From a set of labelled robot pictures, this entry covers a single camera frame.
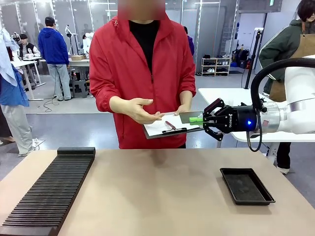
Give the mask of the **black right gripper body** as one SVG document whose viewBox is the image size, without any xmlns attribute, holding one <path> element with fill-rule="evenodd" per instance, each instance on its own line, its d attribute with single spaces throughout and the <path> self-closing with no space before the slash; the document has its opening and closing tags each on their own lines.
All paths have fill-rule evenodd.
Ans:
<svg viewBox="0 0 315 236">
<path fill-rule="evenodd" d="M 257 114 L 253 106 L 234 106 L 231 107 L 232 132 L 251 132 L 257 127 Z"/>
</svg>

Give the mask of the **person's left hand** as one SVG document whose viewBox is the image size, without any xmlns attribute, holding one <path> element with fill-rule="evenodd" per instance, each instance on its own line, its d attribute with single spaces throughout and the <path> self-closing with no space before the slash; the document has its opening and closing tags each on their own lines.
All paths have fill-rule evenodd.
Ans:
<svg viewBox="0 0 315 236">
<path fill-rule="evenodd" d="M 189 105 L 189 104 L 182 104 L 181 106 L 179 106 L 177 111 L 174 112 L 174 115 L 178 116 L 180 113 L 189 112 L 190 109 L 191 109 L 191 105 Z"/>
</svg>

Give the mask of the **person's right hand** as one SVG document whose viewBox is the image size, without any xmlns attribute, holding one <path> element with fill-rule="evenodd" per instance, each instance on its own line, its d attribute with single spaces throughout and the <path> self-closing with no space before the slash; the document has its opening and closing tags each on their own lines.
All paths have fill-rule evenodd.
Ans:
<svg viewBox="0 0 315 236">
<path fill-rule="evenodd" d="M 126 115 L 138 124 L 152 124 L 157 120 L 162 120 L 164 114 L 160 112 L 149 114 L 143 109 L 144 106 L 152 103 L 152 99 L 134 98 L 125 100 L 118 96 L 113 96 L 109 100 L 110 109 L 114 113 Z"/>
</svg>

